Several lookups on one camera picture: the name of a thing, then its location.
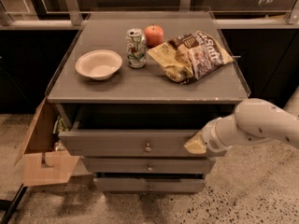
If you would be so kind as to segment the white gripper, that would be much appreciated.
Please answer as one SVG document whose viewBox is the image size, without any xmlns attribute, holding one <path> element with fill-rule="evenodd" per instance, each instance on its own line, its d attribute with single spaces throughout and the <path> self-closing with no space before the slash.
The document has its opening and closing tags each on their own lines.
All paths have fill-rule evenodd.
<svg viewBox="0 0 299 224">
<path fill-rule="evenodd" d="M 202 132 L 198 132 L 192 138 L 190 138 L 184 144 L 184 147 L 187 149 L 187 151 L 192 154 L 205 154 L 206 149 L 214 153 L 220 153 L 229 150 L 231 146 L 226 146 L 223 144 L 216 133 L 216 124 L 220 120 L 221 118 L 213 119 L 204 126 Z"/>
</svg>

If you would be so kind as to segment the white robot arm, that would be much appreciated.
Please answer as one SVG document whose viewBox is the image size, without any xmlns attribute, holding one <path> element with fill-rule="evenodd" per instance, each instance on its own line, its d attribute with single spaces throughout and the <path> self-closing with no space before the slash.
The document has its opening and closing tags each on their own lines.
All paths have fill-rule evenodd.
<svg viewBox="0 0 299 224">
<path fill-rule="evenodd" d="M 184 147 L 192 154 L 220 153 L 235 145 L 253 145 L 267 139 L 299 148 L 299 118 L 259 98 L 242 101 L 234 112 L 208 122 Z"/>
</svg>

